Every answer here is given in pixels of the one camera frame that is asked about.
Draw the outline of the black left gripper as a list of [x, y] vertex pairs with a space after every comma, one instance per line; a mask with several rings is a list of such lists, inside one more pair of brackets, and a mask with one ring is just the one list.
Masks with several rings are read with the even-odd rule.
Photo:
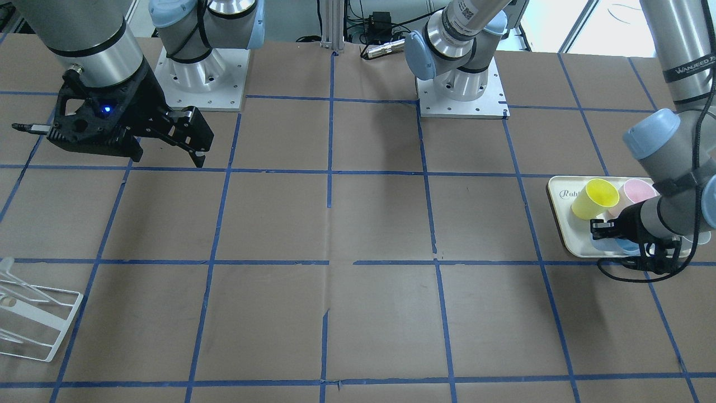
[[623, 266], [636, 271], [677, 275], [680, 273], [680, 240], [659, 217], [657, 203], [637, 203], [616, 219], [590, 219], [593, 236], [617, 236], [638, 245], [639, 255]]

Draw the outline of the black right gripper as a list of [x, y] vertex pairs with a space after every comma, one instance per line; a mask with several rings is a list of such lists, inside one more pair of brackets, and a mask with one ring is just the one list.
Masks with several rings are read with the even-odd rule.
[[82, 67], [63, 74], [56, 110], [49, 124], [14, 123], [14, 130], [46, 136], [69, 152], [140, 160], [138, 137], [158, 138], [186, 151], [195, 167], [204, 167], [213, 131], [201, 110], [188, 106], [168, 110], [148, 61], [119, 84], [92, 88], [82, 84]]

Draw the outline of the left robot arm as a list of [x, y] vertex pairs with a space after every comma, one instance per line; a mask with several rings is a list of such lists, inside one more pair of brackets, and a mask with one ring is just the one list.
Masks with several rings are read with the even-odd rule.
[[[498, 39], [506, 32], [506, 1], [452, 1], [405, 38], [405, 59], [417, 80], [457, 103], [479, 99]], [[649, 198], [594, 177], [574, 186], [570, 212], [550, 179], [563, 242], [586, 236], [606, 262], [670, 279], [691, 263], [702, 236], [714, 230], [714, 20], [706, 1], [642, 1], [673, 109], [662, 108], [623, 135], [651, 179]]]

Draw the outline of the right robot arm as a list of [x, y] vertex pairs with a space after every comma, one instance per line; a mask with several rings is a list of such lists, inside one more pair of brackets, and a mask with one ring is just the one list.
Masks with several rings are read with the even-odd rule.
[[265, 41], [263, 1], [151, 1], [164, 57], [151, 68], [108, 1], [15, 1], [61, 66], [54, 117], [14, 123], [69, 152], [140, 161], [156, 138], [202, 168], [213, 131], [202, 110], [239, 110], [251, 49]]

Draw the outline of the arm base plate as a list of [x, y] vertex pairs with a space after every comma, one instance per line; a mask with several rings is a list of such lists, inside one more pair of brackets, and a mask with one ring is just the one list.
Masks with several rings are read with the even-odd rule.
[[249, 49], [213, 49], [199, 62], [182, 64], [159, 55], [154, 75], [172, 110], [240, 112], [248, 76]]
[[496, 60], [478, 73], [455, 69], [430, 80], [415, 79], [424, 118], [503, 119], [511, 115]]

